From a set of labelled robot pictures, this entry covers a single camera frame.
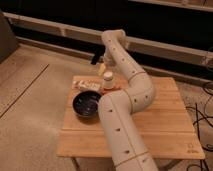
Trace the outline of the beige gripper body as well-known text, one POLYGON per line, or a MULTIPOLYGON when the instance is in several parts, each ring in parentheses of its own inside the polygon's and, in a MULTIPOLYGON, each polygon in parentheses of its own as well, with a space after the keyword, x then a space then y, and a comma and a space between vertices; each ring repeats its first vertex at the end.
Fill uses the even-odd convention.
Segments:
POLYGON ((111 56, 107 56, 106 54, 104 54, 102 58, 103 58, 103 62, 101 63, 98 70, 99 76, 102 76, 106 70, 108 70, 110 67, 115 65, 115 61, 111 56))

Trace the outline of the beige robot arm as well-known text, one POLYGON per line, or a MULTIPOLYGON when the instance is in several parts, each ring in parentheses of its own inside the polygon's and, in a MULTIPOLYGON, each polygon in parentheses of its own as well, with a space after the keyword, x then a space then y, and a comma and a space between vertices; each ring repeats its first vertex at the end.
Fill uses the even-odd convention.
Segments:
POLYGON ((115 62, 129 86, 103 95, 98 114, 116 171, 158 171, 132 119, 154 101, 155 87, 147 72, 126 52, 125 37, 123 30, 102 33, 104 58, 115 62))

